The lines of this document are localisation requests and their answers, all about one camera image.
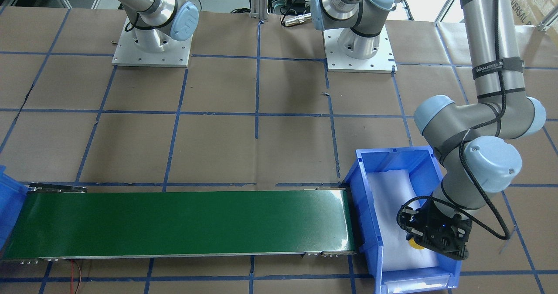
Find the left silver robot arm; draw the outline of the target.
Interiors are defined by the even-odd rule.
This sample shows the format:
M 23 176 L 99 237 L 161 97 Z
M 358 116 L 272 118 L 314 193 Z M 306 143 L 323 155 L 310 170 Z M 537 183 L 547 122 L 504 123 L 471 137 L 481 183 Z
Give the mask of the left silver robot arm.
M 498 239 L 510 239 L 491 201 L 522 168 L 508 140 L 534 134 L 546 120 L 541 102 L 526 94 L 510 0 L 460 0 L 460 6 L 477 102 L 460 106 L 436 95 L 417 107 L 417 129 L 446 175 L 427 195 L 409 199 L 397 211 L 378 207 L 372 217 L 386 246 L 410 243 L 453 260 L 468 258 L 473 224 Z

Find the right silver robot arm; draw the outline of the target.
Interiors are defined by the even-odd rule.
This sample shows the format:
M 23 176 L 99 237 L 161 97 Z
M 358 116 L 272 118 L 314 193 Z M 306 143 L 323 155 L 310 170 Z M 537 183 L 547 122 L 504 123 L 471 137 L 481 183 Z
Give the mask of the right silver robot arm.
M 186 66 L 199 22 L 188 0 L 118 0 L 128 17 L 113 57 L 116 65 Z

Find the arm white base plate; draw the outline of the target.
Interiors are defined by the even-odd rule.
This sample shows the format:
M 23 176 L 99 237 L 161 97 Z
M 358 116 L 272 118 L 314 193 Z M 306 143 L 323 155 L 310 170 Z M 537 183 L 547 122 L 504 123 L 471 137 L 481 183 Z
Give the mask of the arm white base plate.
M 350 28 L 323 31 L 327 69 L 333 72 L 397 71 L 393 50 L 385 26 L 375 37 L 356 35 Z
M 159 30 L 122 30 L 112 64 L 125 67 L 187 68 L 193 36 L 171 39 Z

